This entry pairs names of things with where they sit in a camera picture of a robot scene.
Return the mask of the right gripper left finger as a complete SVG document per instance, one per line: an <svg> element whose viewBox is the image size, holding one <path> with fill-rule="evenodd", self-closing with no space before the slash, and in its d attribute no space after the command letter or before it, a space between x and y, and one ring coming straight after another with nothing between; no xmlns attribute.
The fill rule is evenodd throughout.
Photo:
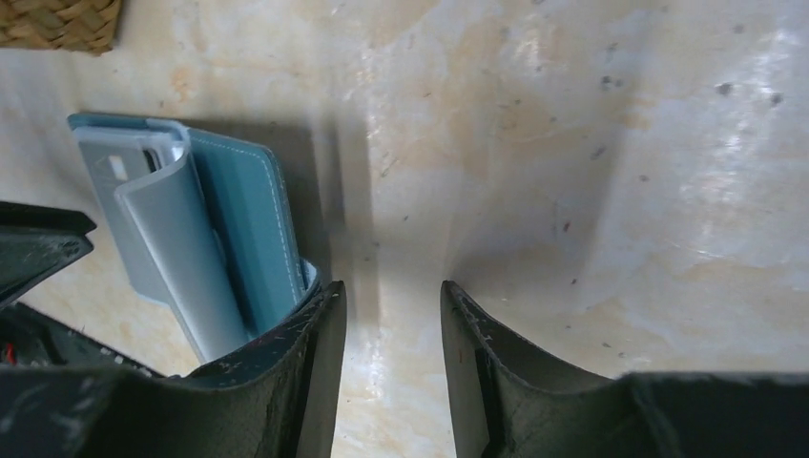
<svg viewBox="0 0 809 458"><path fill-rule="evenodd" d="M5 457L326 457L346 326L342 282L185 376L120 364L1 365Z"/></svg>

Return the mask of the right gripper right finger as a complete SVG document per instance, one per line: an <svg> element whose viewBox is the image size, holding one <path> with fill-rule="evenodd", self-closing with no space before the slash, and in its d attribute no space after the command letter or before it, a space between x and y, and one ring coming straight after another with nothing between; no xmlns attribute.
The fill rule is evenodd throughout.
<svg viewBox="0 0 809 458"><path fill-rule="evenodd" d="M804 457L808 377L630 372L563 361L441 288L450 415L461 457Z"/></svg>

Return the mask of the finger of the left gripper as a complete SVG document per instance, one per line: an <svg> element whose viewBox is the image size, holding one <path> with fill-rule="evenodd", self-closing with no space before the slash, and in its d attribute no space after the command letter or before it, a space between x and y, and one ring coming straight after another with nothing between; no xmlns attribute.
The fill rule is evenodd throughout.
<svg viewBox="0 0 809 458"><path fill-rule="evenodd" d="M84 213L18 202L1 203L1 305L93 251L97 225Z"/></svg>

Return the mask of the blue card holder wallet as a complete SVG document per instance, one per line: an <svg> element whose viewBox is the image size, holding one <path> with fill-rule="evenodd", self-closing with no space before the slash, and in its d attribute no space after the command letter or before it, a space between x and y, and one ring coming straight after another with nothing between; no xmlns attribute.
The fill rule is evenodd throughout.
<svg viewBox="0 0 809 458"><path fill-rule="evenodd" d="M77 113L68 124L132 288L172 311L202 363L314 295L320 273L300 255L268 148L164 118ZM102 151L135 148L157 151L160 168L124 183L93 171Z"/></svg>

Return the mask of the dark grey card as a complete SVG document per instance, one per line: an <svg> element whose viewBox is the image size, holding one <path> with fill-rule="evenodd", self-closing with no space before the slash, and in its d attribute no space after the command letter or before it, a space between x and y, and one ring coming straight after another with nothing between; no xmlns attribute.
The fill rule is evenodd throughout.
<svg viewBox="0 0 809 458"><path fill-rule="evenodd" d="M146 177L160 168L160 157L154 149L112 149L102 151L93 161L93 171L114 183Z"/></svg>

